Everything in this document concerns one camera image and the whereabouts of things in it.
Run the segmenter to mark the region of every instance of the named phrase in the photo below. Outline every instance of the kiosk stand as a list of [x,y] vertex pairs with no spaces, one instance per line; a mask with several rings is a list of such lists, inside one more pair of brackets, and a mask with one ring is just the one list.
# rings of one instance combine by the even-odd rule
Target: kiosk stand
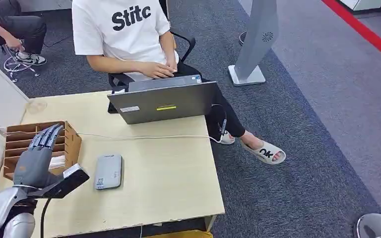
[[245,43],[229,73],[235,86],[264,83],[258,64],[278,37],[276,0],[254,0]]

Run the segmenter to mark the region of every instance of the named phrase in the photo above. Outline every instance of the fan vent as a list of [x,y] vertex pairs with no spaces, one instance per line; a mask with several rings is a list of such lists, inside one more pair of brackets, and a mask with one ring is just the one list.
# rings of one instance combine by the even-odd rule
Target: fan vent
[[274,33],[273,32],[265,32],[262,36],[263,42],[268,42],[270,40],[274,39]]

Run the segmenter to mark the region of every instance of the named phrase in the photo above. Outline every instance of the yellow object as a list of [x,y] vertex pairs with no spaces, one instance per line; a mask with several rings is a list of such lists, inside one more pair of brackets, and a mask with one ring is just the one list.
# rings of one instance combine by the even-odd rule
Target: yellow object
[[194,230],[194,231],[176,232],[176,233],[170,233],[165,235],[152,236],[147,238],[214,238],[214,236],[209,232]]
[[157,111],[168,110],[168,109],[176,109],[176,106],[157,108]]

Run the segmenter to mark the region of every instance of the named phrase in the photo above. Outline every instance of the chair armrest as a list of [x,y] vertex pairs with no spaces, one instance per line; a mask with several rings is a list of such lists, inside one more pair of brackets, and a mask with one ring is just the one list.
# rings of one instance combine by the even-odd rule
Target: chair armrest
[[122,85],[128,86],[131,82],[133,79],[124,73],[109,73],[109,84],[112,88]]
[[187,33],[183,33],[181,32],[180,30],[176,29],[176,28],[173,28],[173,27],[170,27],[170,32],[179,37],[179,38],[182,38],[184,40],[186,40],[188,43],[189,43],[189,48],[188,50],[186,51],[185,55],[182,57],[181,61],[185,61],[186,58],[188,57],[188,55],[191,53],[191,51],[193,50],[193,48],[195,47],[195,44],[196,44],[196,39],[195,37],[191,37],[190,35],[188,35]]

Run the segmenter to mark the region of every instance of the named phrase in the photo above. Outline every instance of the gray laptop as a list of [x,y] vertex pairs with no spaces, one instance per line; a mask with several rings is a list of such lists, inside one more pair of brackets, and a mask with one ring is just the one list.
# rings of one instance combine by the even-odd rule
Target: gray laptop
[[192,75],[132,82],[129,92],[107,97],[127,124],[137,124],[206,115],[217,87]]

